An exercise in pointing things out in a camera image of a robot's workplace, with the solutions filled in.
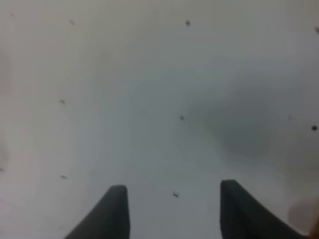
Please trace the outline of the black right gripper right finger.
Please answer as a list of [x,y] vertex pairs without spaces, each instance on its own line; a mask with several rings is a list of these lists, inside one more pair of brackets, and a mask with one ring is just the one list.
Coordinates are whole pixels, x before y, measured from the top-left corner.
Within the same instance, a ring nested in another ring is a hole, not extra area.
[[235,180],[220,183],[220,230],[224,239],[305,239],[268,211]]

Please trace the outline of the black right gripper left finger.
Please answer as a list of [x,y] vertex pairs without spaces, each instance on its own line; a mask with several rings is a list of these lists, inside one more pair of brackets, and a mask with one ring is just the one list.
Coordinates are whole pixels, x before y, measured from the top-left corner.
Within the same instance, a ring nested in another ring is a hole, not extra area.
[[130,213],[124,185],[109,188],[92,211],[66,236],[67,239],[128,239]]

